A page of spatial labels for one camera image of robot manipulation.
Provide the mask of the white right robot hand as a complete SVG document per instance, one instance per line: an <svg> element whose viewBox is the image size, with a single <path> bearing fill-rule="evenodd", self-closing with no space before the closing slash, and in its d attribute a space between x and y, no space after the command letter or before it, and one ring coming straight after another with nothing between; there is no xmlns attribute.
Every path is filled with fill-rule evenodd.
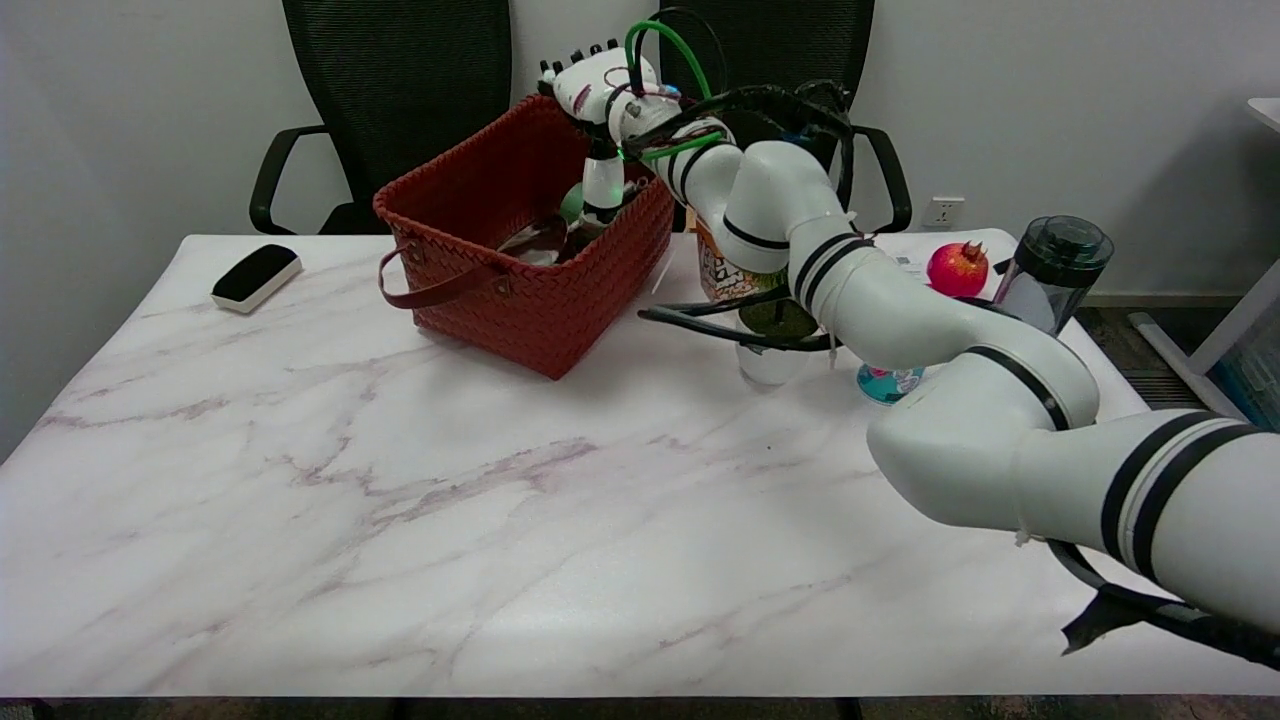
<svg viewBox="0 0 1280 720"><path fill-rule="evenodd" d="M589 137L584 163L582 209L575 224L600 229L612 223L625 204L623 129L630 122L662 104L677 105L658 83L652 64L640 58L639 86L634 87L631 61L616 40L593 45L590 53L572 53L567 61L541 60L539 94L554 99L575 127Z"/></svg>

